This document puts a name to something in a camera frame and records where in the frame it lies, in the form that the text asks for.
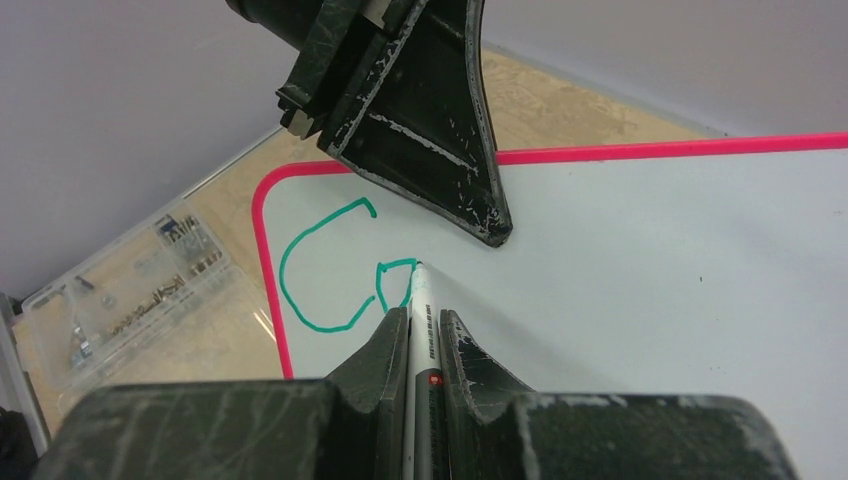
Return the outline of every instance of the whiteboard surface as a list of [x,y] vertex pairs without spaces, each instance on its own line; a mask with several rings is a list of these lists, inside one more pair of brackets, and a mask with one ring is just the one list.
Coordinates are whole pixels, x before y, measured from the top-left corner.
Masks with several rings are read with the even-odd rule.
[[[355,175],[286,178],[257,222],[263,268],[278,279],[296,237],[366,198],[376,218],[351,207],[290,249],[286,289],[319,328],[349,326],[380,292],[400,304],[409,267],[378,289],[377,266],[417,258],[442,307],[531,387],[742,397],[802,476],[843,473],[845,150],[515,165],[502,177],[515,231],[498,250]],[[319,333],[273,288],[298,377],[326,375],[383,317],[377,299],[349,329]]]

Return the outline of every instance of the clear plastic box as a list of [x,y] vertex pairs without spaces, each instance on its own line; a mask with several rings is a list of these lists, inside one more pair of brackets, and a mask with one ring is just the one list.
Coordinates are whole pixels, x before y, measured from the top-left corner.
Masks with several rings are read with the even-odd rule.
[[273,327],[241,269],[226,265],[187,288],[184,309],[78,378],[59,396],[59,411],[105,385],[282,378]]
[[23,304],[48,383],[64,390],[108,376],[208,303],[229,265],[184,202],[105,247]]

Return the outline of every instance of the white marker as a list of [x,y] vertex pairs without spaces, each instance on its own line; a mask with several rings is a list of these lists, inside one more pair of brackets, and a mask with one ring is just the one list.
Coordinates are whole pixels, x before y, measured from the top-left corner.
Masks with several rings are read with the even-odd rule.
[[402,478],[447,479],[450,470],[439,358],[439,309],[430,289],[430,276],[421,262],[412,272],[411,292]]

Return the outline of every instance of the gray wall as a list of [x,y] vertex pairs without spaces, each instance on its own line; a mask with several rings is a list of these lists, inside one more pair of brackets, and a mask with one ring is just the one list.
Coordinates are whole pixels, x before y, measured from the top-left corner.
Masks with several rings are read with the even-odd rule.
[[[731,134],[848,129],[844,0],[488,0],[484,39]],[[224,0],[0,4],[0,290],[83,260],[276,125],[295,52]]]
[[484,37],[716,132],[848,130],[845,0],[488,0]]
[[0,291],[53,280],[274,128],[294,58],[224,0],[0,2]]

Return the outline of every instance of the pink border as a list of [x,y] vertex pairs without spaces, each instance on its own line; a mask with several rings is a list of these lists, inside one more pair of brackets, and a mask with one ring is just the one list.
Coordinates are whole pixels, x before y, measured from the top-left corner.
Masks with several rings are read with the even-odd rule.
[[[517,150],[498,152],[500,165],[528,165],[534,163],[602,162],[607,160],[636,160],[668,157],[694,157],[704,155],[732,155],[740,153],[794,152],[804,150],[828,150],[848,148],[848,132],[796,135],[786,137],[727,138],[699,140],[694,142],[644,143],[631,145],[604,145],[597,147],[551,148],[542,150]],[[259,182],[253,195],[251,207],[256,245],[262,277],[271,307],[271,320],[277,337],[277,349],[285,378],[294,378],[289,356],[286,329],[277,295],[277,279],[271,261],[271,249],[262,215],[265,199],[274,186],[286,178],[306,175],[330,175],[350,173],[342,164],[334,161],[296,163],[284,165],[269,173]]]

